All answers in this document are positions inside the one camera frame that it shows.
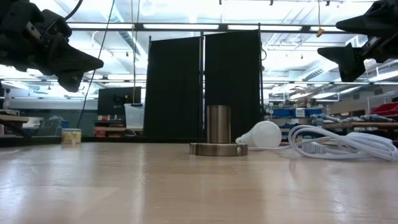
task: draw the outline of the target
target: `black curtain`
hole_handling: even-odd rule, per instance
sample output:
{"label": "black curtain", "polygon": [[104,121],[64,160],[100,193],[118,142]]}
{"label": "black curtain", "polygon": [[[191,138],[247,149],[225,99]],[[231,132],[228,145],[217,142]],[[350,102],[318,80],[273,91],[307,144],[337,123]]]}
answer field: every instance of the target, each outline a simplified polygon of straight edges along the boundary
{"label": "black curtain", "polygon": [[144,136],[200,137],[200,38],[153,41],[149,49]]}
{"label": "black curtain", "polygon": [[261,118],[260,38],[257,30],[206,36],[205,104],[231,107],[231,137]]}

